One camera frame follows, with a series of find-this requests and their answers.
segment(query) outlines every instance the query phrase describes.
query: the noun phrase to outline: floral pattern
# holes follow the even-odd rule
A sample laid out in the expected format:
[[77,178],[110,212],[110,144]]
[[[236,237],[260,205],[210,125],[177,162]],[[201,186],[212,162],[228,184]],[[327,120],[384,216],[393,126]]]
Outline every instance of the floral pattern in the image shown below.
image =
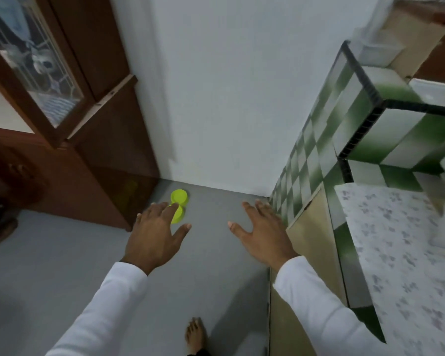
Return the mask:
[[428,243],[439,215],[420,192],[335,187],[386,342],[396,355],[445,355],[445,256]]

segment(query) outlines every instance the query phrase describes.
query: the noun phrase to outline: beige cabinet door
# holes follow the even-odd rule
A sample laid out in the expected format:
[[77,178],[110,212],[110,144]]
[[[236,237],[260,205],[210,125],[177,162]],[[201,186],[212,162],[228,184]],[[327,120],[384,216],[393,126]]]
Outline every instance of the beige cabinet door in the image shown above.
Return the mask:
[[[287,233],[295,251],[307,258],[326,286],[346,305],[346,293],[323,189]],[[271,270],[271,284],[276,276]],[[316,355],[294,312],[272,286],[269,350],[270,356]]]

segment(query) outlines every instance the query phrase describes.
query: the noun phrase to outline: white sleeve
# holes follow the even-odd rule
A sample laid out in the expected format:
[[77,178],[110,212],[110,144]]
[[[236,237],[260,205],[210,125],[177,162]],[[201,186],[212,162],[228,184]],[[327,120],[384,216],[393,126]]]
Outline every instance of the white sleeve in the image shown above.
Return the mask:
[[101,288],[46,356],[117,356],[127,326],[147,288],[147,275],[115,263]]
[[297,315],[318,356],[389,355],[387,345],[326,287],[305,257],[287,261],[274,288]]

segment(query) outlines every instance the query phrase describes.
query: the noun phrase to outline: wooden cabinet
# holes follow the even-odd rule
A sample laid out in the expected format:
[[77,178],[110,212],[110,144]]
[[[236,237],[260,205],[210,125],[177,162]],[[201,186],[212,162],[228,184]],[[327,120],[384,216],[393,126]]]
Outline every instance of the wooden cabinet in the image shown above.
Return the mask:
[[[307,209],[287,230],[296,252],[307,258],[326,286],[346,303],[338,253],[334,243],[325,191],[316,194]],[[271,271],[271,284],[277,274]],[[316,353],[291,307],[270,289],[270,356],[313,355]]]
[[159,179],[135,83],[109,0],[1,0],[0,172],[39,185],[27,208],[131,229]]

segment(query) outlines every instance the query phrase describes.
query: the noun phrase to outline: person's left hand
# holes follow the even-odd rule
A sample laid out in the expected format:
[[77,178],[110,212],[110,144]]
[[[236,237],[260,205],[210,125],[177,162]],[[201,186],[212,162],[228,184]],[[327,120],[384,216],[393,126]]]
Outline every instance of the person's left hand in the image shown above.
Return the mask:
[[155,268],[166,264],[178,252],[191,224],[182,225],[174,235],[170,224],[178,203],[153,203],[136,217],[135,225],[121,262],[137,266],[149,275]]

